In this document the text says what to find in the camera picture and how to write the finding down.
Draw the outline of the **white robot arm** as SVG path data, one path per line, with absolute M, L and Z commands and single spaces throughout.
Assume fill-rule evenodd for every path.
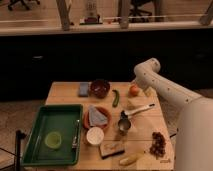
M 213 99 L 158 74 L 160 63 L 150 58 L 134 67 L 141 89 L 154 88 L 180 109 L 174 171 L 213 171 Z

